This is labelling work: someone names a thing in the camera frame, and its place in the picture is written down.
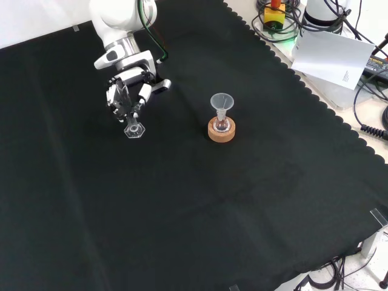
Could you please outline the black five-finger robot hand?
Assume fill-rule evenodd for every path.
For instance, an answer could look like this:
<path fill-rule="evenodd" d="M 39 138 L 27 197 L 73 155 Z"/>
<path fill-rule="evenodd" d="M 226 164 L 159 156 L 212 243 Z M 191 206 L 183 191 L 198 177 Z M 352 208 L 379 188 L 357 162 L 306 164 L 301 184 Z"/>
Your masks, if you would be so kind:
<path fill-rule="evenodd" d="M 152 72 L 140 67 L 118 73 L 109 80 L 106 91 L 107 106 L 120 122 L 137 124 L 142 109 L 151 97 L 154 80 Z M 133 101 L 129 89 L 138 84 L 142 84 L 142 87 L 138 97 Z"/>

